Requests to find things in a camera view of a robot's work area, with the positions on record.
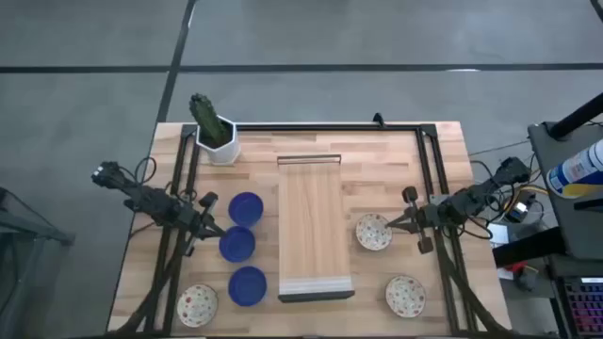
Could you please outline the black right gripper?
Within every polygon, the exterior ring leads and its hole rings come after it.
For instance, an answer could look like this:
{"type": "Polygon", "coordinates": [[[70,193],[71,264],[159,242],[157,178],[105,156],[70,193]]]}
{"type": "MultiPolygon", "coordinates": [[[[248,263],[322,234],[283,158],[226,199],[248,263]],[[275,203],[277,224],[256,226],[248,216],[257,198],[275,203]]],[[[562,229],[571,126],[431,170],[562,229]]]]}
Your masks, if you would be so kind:
{"type": "Polygon", "coordinates": [[[404,188],[402,198],[409,204],[410,212],[404,211],[400,217],[389,221],[386,227],[402,230],[409,234],[418,233],[417,245],[419,251],[422,254],[433,251],[432,240],[426,235],[425,230],[429,228],[441,230],[443,228],[444,224],[438,214],[438,207],[432,203],[418,207],[416,204],[418,194],[414,186],[404,188]]]}

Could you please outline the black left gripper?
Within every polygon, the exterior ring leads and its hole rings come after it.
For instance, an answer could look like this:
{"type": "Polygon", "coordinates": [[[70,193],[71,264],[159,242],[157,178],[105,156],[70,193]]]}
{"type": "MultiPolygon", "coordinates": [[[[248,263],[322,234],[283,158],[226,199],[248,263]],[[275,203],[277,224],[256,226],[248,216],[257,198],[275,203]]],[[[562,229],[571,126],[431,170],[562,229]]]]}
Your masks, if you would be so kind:
{"type": "Polygon", "coordinates": [[[207,238],[222,237],[225,235],[224,230],[216,224],[212,215],[217,202],[218,195],[210,191],[199,200],[199,205],[204,209],[202,212],[197,211],[193,207],[192,202],[183,203],[182,212],[184,213],[184,222],[186,224],[185,229],[190,233],[190,237],[182,248],[183,255],[192,255],[192,252],[194,252],[194,243],[197,240],[206,240],[207,238]]]}

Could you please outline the blue mini bowl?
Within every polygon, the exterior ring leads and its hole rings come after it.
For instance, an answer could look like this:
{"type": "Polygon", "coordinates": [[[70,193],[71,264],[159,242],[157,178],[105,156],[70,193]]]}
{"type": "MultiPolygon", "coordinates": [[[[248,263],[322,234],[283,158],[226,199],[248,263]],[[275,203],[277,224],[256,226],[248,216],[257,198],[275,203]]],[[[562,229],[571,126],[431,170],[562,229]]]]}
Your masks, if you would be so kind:
{"type": "Polygon", "coordinates": [[[249,259],[255,250],[255,237],[245,227],[233,226],[220,238],[221,256],[228,262],[239,263],[249,259]]]}
{"type": "Polygon", "coordinates": [[[267,279],[262,270],[255,266],[244,266],[236,270],[228,283],[228,294],[238,306],[251,307],[266,295],[267,279]]]}
{"type": "Polygon", "coordinates": [[[263,216],[262,199],[253,192],[241,192],[229,202],[228,215],[235,225],[251,228],[263,216]]]}

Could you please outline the floral patterned mini bowl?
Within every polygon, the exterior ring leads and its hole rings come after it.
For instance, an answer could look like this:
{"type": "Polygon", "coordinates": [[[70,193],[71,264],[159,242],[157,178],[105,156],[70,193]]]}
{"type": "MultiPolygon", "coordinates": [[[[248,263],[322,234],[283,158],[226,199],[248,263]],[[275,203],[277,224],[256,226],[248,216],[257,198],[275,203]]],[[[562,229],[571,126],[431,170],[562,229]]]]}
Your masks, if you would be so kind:
{"type": "Polygon", "coordinates": [[[395,315],[402,318],[414,318],[423,312],[427,294],[417,279],[399,275],[385,287],[385,300],[395,315]]]}
{"type": "Polygon", "coordinates": [[[355,226],[356,239],[366,250],[384,250],[393,239],[393,232],[386,224],[388,220],[380,214],[366,214],[355,226]]]}
{"type": "Polygon", "coordinates": [[[195,284],[181,294],[176,312],[185,326],[199,328],[211,322],[218,306],[218,294],[213,288],[205,284],[195,284]]]}

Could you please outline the white faceted plant pot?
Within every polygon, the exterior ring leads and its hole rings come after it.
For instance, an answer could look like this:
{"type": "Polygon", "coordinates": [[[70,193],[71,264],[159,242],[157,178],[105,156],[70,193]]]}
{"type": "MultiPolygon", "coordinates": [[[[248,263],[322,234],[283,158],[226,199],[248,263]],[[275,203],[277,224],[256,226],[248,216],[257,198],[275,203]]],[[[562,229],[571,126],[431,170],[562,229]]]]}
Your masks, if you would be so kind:
{"type": "Polygon", "coordinates": [[[200,126],[197,126],[195,142],[208,155],[209,162],[215,166],[230,166],[236,162],[241,148],[238,138],[237,124],[222,116],[218,116],[220,122],[227,127],[231,133],[230,140],[218,148],[212,148],[203,142],[203,132],[200,126]]]}

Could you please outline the wooden riser shelf black legs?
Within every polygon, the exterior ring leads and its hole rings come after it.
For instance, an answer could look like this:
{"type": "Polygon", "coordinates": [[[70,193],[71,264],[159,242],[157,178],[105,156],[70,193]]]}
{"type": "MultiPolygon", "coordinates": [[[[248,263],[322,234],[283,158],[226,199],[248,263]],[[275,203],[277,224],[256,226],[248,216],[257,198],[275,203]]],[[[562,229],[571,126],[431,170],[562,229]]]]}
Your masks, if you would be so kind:
{"type": "Polygon", "coordinates": [[[339,154],[277,158],[279,295],[283,303],[355,294],[339,154]]]}

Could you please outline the green cactus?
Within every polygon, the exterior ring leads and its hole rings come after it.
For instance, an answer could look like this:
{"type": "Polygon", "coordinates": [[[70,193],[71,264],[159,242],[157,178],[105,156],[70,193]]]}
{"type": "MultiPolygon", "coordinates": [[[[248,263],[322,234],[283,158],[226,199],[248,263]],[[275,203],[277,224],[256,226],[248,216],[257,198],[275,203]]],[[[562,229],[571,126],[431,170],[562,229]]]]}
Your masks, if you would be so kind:
{"type": "Polygon", "coordinates": [[[189,100],[189,111],[200,127],[199,139],[212,149],[223,146],[231,140],[231,130],[219,117],[209,98],[195,93],[189,100]]]}

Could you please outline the small silver device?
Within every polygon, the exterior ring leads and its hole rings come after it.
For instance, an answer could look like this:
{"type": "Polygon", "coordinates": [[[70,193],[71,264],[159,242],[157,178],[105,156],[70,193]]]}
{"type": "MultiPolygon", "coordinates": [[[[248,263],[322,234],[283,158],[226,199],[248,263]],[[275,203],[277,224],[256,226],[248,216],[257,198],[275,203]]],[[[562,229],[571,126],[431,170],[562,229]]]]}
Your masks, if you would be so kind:
{"type": "Polygon", "coordinates": [[[527,213],[529,211],[529,207],[522,202],[516,202],[513,206],[509,208],[507,211],[505,218],[514,223],[520,223],[524,220],[527,213]]]}

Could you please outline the black padded bar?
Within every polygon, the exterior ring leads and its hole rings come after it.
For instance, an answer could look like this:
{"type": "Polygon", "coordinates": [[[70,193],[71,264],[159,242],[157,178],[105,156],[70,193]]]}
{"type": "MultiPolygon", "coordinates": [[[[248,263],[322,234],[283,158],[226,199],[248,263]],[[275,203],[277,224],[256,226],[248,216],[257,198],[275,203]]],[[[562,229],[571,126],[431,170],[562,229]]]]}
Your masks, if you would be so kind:
{"type": "Polygon", "coordinates": [[[532,234],[493,249],[496,267],[510,266],[550,254],[566,254],[566,246],[559,227],[532,234]]]}

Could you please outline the grey side cart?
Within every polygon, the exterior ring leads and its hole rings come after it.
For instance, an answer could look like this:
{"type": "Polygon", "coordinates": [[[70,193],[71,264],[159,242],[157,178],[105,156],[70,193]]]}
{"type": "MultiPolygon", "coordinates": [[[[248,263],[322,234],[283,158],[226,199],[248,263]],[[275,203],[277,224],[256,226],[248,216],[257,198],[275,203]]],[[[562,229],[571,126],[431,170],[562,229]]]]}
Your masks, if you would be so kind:
{"type": "Polygon", "coordinates": [[[576,210],[575,200],[556,194],[547,181],[547,174],[551,169],[603,138],[603,127],[581,126],[569,139],[563,141],[551,138],[543,124],[529,126],[528,133],[549,191],[566,251],[578,259],[603,260],[603,212],[576,210]]]}

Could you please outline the white blue spray can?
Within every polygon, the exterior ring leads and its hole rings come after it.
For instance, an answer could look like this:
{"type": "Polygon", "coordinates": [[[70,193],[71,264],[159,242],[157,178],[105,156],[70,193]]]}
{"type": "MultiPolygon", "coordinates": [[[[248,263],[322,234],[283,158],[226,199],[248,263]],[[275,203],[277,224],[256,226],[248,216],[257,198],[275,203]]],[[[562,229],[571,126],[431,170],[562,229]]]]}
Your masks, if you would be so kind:
{"type": "Polygon", "coordinates": [[[603,138],[567,158],[546,174],[552,191],[576,199],[603,190],[603,138]]]}

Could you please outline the grey metal stand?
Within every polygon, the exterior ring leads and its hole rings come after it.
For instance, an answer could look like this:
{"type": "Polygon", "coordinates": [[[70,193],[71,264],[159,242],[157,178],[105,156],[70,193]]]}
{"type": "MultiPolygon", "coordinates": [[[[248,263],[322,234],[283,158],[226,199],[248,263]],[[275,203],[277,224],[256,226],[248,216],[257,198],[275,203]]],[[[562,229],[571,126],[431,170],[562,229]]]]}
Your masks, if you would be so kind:
{"type": "Polygon", "coordinates": [[[13,339],[18,332],[29,302],[32,283],[44,243],[55,240],[62,246],[71,246],[74,235],[61,231],[49,220],[31,208],[16,194],[0,186],[0,272],[8,254],[11,262],[11,283],[3,300],[0,299],[0,339],[13,339]],[[39,221],[17,216],[8,208],[13,199],[39,221]]]}

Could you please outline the backlit black keyboard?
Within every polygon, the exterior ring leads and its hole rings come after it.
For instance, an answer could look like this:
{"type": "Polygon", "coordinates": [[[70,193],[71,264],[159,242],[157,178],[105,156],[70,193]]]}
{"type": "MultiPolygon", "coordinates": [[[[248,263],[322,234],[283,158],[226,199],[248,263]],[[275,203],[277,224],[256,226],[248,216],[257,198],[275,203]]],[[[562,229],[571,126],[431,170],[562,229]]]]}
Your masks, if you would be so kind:
{"type": "Polygon", "coordinates": [[[603,339],[603,277],[564,277],[559,288],[571,335],[603,339]]]}

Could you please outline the black pole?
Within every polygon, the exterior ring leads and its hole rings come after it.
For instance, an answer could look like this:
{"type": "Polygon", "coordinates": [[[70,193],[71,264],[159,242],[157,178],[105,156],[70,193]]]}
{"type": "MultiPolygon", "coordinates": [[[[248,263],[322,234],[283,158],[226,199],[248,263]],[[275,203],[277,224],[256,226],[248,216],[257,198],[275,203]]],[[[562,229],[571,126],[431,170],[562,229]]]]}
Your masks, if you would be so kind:
{"type": "Polygon", "coordinates": [[[554,123],[547,129],[548,135],[556,140],[564,139],[572,132],[603,113],[603,92],[599,93],[573,113],[554,123]]]}

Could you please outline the black aluminium table frame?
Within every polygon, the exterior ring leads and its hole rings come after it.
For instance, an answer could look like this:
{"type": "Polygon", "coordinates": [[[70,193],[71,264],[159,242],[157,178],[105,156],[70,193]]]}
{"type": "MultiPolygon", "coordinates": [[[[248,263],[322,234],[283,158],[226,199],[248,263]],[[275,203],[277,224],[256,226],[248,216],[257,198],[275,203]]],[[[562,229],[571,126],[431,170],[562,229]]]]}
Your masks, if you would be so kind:
{"type": "Polygon", "coordinates": [[[268,280],[263,299],[241,307],[228,295],[236,264],[225,261],[216,239],[199,242],[183,261],[174,287],[166,288],[150,328],[165,336],[369,336],[447,334],[451,330],[441,274],[434,253],[422,254],[411,234],[395,233],[383,251],[363,249],[355,224],[367,213],[395,218],[403,209],[401,192],[414,186],[420,198],[448,193],[473,181],[461,126],[456,121],[433,123],[244,124],[239,131],[241,153],[234,165],[214,167],[206,154],[181,151],[183,127],[168,122],[155,130],[151,155],[156,161],[153,185],[175,180],[178,189],[193,182],[196,191],[219,197],[214,215],[229,227],[230,200],[251,191],[263,201],[264,213],[254,228],[256,248],[251,264],[268,280]],[[279,294],[277,158],[281,155],[339,154],[343,206],[350,240],[350,268],[355,294],[349,299],[282,303],[279,294]],[[182,175],[174,179],[176,164],[182,175]],[[414,318],[395,315],[385,300],[385,287],[405,275],[425,288],[423,312],[414,318]],[[213,288],[219,298],[216,315],[205,326],[189,328],[179,319],[181,294],[195,284],[213,288]]]}

